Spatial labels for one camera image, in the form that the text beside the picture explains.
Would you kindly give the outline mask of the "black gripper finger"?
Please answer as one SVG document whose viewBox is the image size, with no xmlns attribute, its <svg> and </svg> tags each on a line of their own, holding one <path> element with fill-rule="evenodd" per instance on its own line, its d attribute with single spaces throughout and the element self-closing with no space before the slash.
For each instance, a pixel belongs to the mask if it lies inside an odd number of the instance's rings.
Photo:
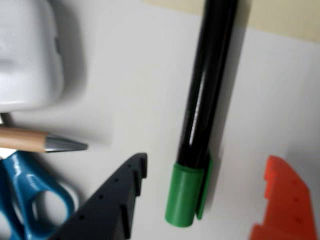
<svg viewBox="0 0 320 240">
<path fill-rule="evenodd" d="M 50 239 L 130 239 L 136 198 L 141 194 L 147 169 L 146 153 L 131 156 Z"/>
</svg>

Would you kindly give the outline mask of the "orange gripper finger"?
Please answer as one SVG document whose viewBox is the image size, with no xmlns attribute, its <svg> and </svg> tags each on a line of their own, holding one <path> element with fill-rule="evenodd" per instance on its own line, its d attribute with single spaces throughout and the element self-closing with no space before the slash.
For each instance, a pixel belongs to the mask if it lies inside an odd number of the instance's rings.
<svg viewBox="0 0 320 240">
<path fill-rule="evenodd" d="M 316 240 L 309 188 L 282 158 L 270 155 L 264 172 L 267 206 L 262 224 L 252 227 L 250 240 Z"/>
</svg>

